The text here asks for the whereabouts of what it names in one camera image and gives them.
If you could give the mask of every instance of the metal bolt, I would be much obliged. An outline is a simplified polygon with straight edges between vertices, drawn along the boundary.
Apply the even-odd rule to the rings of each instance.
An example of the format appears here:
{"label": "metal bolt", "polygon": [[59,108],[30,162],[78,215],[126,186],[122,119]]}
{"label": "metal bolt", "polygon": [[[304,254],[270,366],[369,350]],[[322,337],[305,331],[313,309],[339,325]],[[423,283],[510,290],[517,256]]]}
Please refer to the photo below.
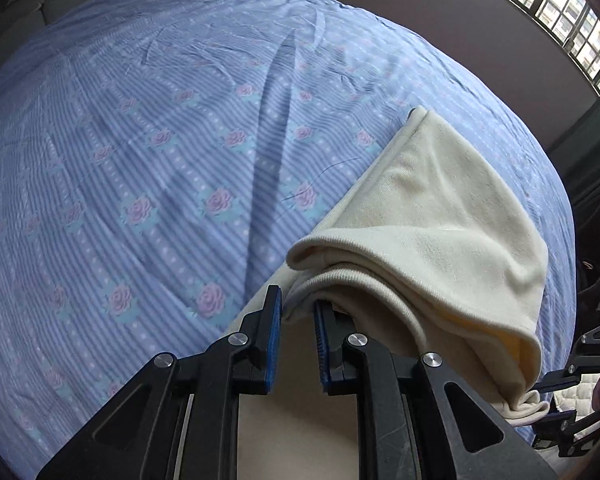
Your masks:
{"label": "metal bolt", "polygon": [[169,368],[173,364],[173,356],[171,354],[158,354],[154,358],[154,365],[158,368]]}
{"label": "metal bolt", "polygon": [[347,341],[353,346],[364,346],[369,342],[369,339],[366,338],[366,335],[356,332],[354,334],[349,334]]}
{"label": "metal bolt", "polygon": [[442,364],[442,357],[440,357],[435,352],[429,352],[428,354],[424,354],[422,356],[422,361],[427,366],[430,366],[432,368],[436,368],[436,367],[439,367]]}
{"label": "metal bolt", "polygon": [[236,332],[234,334],[231,334],[227,341],[232,346],[242,346],[246,345],[248,340],[249,337],[246,334],[243,334],[242,332]]}

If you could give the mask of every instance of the cream fabric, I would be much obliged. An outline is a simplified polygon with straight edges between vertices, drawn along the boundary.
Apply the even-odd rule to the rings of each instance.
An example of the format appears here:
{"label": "cream fabric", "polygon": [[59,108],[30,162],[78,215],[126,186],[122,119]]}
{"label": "cream fabric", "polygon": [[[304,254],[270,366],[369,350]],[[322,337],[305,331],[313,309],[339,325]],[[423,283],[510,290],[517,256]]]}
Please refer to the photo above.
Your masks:
{"label": "cream fabric", "polygon": [[[439,353],[520,426],[548,411],[526,392],[539,373],[546,264],[542,238],[493,168],[416,108],[268,283],[283,289],[287,319],[323,298],[393,352]],[[268,283],[243,314],[262,307]]]}

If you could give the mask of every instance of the cream-colored cloth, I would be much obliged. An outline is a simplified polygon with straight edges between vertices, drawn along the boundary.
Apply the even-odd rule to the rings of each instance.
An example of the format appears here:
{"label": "cream-colored cloth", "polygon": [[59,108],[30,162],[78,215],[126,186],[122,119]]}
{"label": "cream-colored cloth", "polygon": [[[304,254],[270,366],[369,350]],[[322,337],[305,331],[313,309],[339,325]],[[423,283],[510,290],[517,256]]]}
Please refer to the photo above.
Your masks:
{"label": "cream-colored cloth", "polygon": [[[521,426],[548,411],[526,392],[540,367],[546,265],[544,241],[509,187],[419,107],[268,283],[283,289],[287,319],[326,299],[393,352],[437,352]],[[262,306],[266,286],[243,314]]]}

